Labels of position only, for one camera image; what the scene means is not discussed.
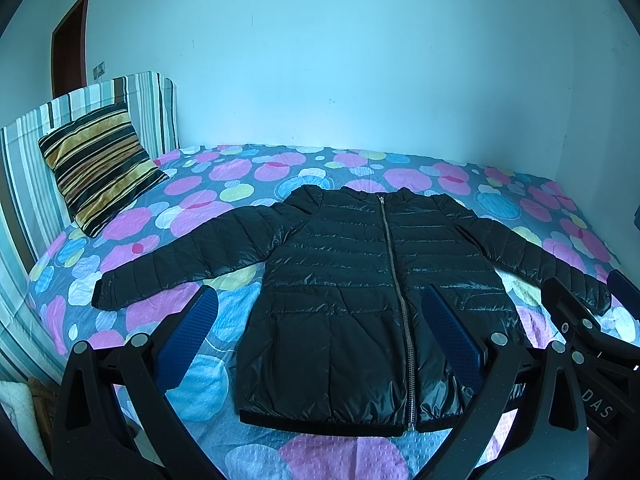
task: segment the metal screw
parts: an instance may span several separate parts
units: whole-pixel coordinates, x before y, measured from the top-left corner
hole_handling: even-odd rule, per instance
[[[509,340],[502,332],[494,332],[491,334],[491,341],[496,343],[498,346],[505,346]]]
[[[78,341],[75,345],[74,345],[74,352],[76,354],[81,354],[82,352],[84,352],[86,350],[86,341]]]
[[[580,352],[578,352],[577,350],[574,351],[574,353],[571,354],[571,358],[574,360],[574,362],[577,365],[581,365],[584,362],[584,355],[582,355]]]
[[[131,338],[131,344],[133,346],[144,346],[149,341],[149,336],[145,333],[136,334]]]
[[[556,352],[558,352],[559,354],[561,354],[562,352],[564,352],[564,345],[559,342],[559,341],[553,341],[551,343],[551,348],[553,348]]]

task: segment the striped headboard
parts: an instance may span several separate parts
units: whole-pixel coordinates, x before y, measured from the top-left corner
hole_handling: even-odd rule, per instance
[[[64,363],[27,306],[27,275],[71,220],[38,139],[85,113],[126,101],[151,158],[178,147],[175,86],[143,72],[87,86],[0,129],[0,380],[59,382]]]

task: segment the blue gripper pad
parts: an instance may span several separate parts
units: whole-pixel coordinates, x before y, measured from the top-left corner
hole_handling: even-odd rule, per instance
[[[456,378],[478,394],[485,379],[484,355],[433,285],[422,294],[422,314]]]
[[[191,307],[185,306],[189,310],[156,356],[154,381],[162,393],[180,385],[218,316],[218,295],[210,286],[203,286],[192,301]]]

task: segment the striped pillow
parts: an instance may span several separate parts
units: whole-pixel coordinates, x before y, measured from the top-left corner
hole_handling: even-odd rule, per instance
[[[92,238],[167,178],[138,142],[126,103],[89,112],[42,137],[38,145],[69,214]]]

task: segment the door frame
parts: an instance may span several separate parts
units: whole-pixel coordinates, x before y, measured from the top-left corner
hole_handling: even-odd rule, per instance
[[[86,10],[89,6],[89,0],[77,0],[76,3],[72,5],[72,7],[66,12],[65,17],[60,20],[58,26],[54,29],[51,35],[51,95],[55,98],[56,88],[54,84],[54,64],[53,64],[53,48],[54,42],[56,39],[56,33],[60,30],[66,20],[68,20],[69,16],[78,9],[78,7],[82,6],[82,19],[80,23],[80,63],[82,65],[81,70],[81,82],[82,86],[80,88],[84,88],[86,86],[86,63],[84,62],[84,37],[86,35]]]

